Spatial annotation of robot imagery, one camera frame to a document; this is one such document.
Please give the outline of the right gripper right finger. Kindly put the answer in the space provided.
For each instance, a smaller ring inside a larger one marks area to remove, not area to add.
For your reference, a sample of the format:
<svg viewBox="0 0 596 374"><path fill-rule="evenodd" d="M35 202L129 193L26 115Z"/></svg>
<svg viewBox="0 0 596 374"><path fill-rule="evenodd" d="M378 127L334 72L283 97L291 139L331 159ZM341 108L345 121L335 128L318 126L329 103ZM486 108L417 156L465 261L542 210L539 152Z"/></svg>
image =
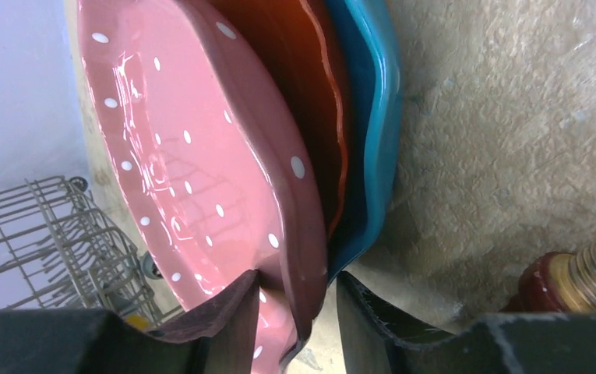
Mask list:
<svg viewBox="0 0 596 374"><path fill-rule="evenodd" d="M489 314L450 334L348 272L336 286L348 373L596 373L596 314Z"/></svg>

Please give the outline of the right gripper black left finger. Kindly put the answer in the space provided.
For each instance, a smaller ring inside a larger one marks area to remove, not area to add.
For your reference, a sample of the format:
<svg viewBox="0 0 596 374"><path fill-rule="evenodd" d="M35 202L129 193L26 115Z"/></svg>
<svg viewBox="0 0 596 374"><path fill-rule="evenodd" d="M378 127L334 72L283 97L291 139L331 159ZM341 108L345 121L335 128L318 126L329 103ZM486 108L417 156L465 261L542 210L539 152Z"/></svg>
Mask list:
<svg viewBox="0 0 596 374"><path fill-rule="evenodd" d="M259 273L156 330L106 309L0 311L0 373L248 373Z"/></svg>

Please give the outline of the pink dotted plate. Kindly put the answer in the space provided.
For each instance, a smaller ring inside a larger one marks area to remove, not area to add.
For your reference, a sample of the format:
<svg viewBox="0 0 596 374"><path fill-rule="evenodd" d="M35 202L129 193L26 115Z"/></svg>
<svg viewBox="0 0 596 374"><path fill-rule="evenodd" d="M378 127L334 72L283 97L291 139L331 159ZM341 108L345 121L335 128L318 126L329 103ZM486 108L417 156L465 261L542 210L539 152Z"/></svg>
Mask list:
<svg viewBox="0 0 596 374"><path fill-rule="evenodd" d="M326 225L294 118L243 33L207 1L79 1L79 51L119 188L186 310L263 282L252 373L309 339Z"/></svg>

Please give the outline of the red plate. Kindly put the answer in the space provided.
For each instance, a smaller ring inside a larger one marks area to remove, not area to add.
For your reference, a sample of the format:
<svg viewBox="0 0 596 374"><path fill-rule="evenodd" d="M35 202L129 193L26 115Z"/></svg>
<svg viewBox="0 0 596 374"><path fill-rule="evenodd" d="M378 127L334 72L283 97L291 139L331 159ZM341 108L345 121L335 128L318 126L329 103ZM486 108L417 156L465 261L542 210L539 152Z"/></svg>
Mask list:
<svg viewBox="0 0 596 374"><path fill-rule="evenodd" d="M344 211L353 121L347 68L324 1L214 1L260 57L299 127L327 234Z"/></svg>

